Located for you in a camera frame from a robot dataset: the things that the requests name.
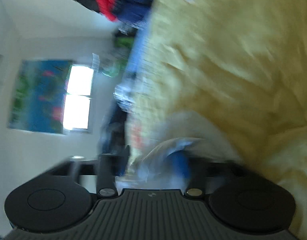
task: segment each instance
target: ridged surface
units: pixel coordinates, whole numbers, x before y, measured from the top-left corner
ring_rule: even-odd
[[[268,236],[245,235],[219,223],[201,201],[180,191],[125,190],[101,200],[79,225],[58,233],[13,230],[6,240],[296,240],[287,231]]]

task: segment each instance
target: yellow blanket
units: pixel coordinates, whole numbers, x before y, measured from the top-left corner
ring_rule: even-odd
[[[293,194],[290,230],[307,239],[307,0],[155,0],[146,60],[133,145],[198,112]]]

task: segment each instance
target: bright window pane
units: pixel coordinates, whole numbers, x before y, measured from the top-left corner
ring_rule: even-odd
[[[67,92],[72,95],[90,96],[93,73],[94,71],[91,68],[73,65]]]
[[[84,96],[67,95],[64,104],[63,127],[88,129],[90,99]]]

